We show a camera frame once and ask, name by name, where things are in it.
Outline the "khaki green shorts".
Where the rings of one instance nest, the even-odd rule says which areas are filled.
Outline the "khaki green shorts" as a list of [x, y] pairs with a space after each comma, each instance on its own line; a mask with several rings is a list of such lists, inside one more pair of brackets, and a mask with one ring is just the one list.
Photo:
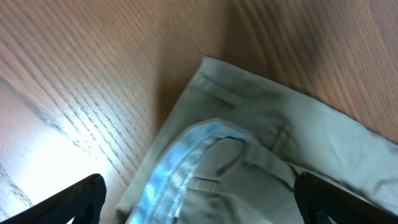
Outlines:
[[397, 145], [307, 95], [205, 57], [114, 223], [302, 223], [303, 171], [397, 212]]

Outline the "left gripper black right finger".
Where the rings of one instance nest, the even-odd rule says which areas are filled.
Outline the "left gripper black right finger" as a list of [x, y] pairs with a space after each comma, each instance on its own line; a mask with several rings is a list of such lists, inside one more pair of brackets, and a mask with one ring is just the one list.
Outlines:
[[397, 215], [309, 173], [294, 183], [294, 197], [304, 224], [396, 224]]

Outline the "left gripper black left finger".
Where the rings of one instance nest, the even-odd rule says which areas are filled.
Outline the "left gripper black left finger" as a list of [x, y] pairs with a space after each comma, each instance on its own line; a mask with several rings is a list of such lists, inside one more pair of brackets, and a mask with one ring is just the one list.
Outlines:
[[98, 224], [105, 198], [106, 184], [103, 177], [91, 174], [2, 223]]

